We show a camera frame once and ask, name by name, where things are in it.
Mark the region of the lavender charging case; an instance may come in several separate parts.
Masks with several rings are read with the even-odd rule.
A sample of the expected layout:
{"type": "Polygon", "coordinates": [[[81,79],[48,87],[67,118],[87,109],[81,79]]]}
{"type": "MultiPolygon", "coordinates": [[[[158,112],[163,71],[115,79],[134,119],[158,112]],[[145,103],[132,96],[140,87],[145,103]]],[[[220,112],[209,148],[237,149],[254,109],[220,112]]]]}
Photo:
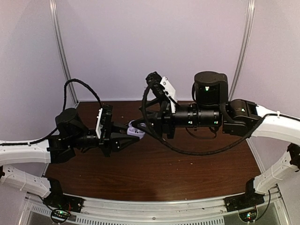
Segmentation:
{"type": "Polygon", "coordinates": [[[132,123],[134,120],[130,121],[127,128],[127,135],[136,136],[142,139],[145,136],[145,132],[133,127],[132,123]]]}

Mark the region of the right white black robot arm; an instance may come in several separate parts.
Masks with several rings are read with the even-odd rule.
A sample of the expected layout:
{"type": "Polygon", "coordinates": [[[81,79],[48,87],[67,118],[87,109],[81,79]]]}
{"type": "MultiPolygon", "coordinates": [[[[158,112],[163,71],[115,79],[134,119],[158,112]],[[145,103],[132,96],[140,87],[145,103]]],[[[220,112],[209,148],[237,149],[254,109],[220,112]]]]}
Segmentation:
{"type": "Polygon", "coordinates": [[[300,170],[300,120],[299,118],[272,111],[243,99],[228,99],[228,80],[222,73],[204,71],[194,76],[193,102],[178,103],[174,87],[167,77],[157,72],[146,77],[147,87],[143,94],[141,112],[143,131],[171,150],[192,156],[189,152],[172,146],[163,135],[173,138],[176,128],[209,128],[213,132],[238,136],[236,144],[250,137],[269,137],[289,142],[283,156],[270,169],[252,178],[240,203],[250,207],[279,181],[300,170]]]}

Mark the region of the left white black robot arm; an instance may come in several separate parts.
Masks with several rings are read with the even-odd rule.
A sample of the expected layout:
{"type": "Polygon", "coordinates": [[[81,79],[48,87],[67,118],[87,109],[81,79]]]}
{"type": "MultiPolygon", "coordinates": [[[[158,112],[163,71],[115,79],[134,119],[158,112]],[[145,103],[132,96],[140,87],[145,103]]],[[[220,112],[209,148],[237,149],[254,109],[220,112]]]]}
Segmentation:
{"type": "Polygon", "coordinates": [[[0,182],[49,199],[57,208],[67,204],[60,182],[16,169],[19,163],[61,164],[75,156],[75,149],[100,148],[106,157],[141,140],[145,133],[132,124],[112,121],[112,109],[105,105],[98,111],[95,129],[84,125],[78,111],[68,108],[55,118],[58,135],[51,133],[40,140],[0,142],[0,182]]]}

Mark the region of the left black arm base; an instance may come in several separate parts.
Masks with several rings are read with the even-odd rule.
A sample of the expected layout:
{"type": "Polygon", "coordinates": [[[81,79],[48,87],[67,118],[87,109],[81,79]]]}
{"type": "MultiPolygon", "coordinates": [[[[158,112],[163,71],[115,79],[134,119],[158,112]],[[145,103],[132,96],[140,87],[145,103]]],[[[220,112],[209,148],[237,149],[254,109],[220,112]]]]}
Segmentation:
{"type": "Polygon", "coordinates": [[[66,195],[63,193],[60,182],[53,178],[47,178],[50,183],[50,193],[46,197],[43,198],[46,205],[69,210],[71,212],[80,213],[84,199],[81,197],[66,195]]]}

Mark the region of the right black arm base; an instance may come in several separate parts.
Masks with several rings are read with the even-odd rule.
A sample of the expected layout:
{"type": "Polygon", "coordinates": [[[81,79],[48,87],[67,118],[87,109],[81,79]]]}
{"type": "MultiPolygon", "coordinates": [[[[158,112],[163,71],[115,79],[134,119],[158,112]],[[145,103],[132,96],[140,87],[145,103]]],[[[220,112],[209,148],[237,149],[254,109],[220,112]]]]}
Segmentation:
{"type": "Polygon", "coordinates": [[[246,191],[243,194],[224,198],[227,212],[243,210],[264,203],[264,195],[255,192],[254,178],[246,183],[246,191]]]}

